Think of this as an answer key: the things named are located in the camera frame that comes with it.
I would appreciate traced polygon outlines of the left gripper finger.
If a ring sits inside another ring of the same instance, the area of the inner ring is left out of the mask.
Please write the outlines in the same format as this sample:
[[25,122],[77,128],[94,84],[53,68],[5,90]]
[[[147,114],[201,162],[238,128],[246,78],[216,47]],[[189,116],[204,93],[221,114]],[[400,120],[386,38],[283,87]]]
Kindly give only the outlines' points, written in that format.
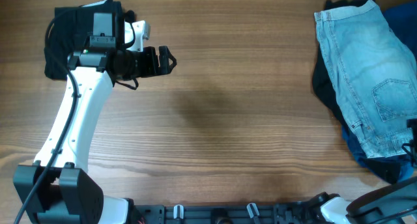
[[169,61],[176,62],[177,61],[167,46],[160,46],[158,49],[159,49],[160,62],[169,62]]
[[160,69],[159,74],[160,75],[168,75],[172,72],[174,67],[176,67],[177,62],[176,61],[160,61]]

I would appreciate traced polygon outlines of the light blue denim shorts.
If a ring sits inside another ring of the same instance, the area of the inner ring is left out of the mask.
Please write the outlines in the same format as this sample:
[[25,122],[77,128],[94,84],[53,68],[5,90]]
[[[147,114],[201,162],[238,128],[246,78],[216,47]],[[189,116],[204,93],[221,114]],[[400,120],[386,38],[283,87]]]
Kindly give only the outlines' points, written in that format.
[[396,37],[378,4],[314,14],[336,102],[368,158],[404,154],[416,118],[416,59]]

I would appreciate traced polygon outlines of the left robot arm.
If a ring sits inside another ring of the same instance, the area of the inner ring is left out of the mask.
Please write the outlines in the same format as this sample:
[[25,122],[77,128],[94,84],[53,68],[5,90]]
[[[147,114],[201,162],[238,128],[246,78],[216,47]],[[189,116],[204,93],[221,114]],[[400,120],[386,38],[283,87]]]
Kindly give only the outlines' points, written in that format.
[[67,61],[66,91],[53,127],[31,165],[19,165],[14,187],[22,201],[16,222],[144,223],[131,199],[104,195],[88,175],[91,141],[115,85],[132,90],[141,77],[168,75],[176,58],[166,46],[144,46],[150,25],[134,13],[97,12],[93,31]]

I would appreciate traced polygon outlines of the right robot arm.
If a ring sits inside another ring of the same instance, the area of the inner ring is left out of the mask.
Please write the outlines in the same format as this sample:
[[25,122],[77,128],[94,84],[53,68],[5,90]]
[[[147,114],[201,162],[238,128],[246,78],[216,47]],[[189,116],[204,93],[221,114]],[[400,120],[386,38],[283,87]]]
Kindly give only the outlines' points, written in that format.
[[305,223],[402,223],[402,217],[416,214],[416,119],[407,121],[412,139],[401,144],[402,155],[367,158],[357,136],[346,124],[343,136],[356,162],[389,183],[354,201],[322,193],[303,205]]

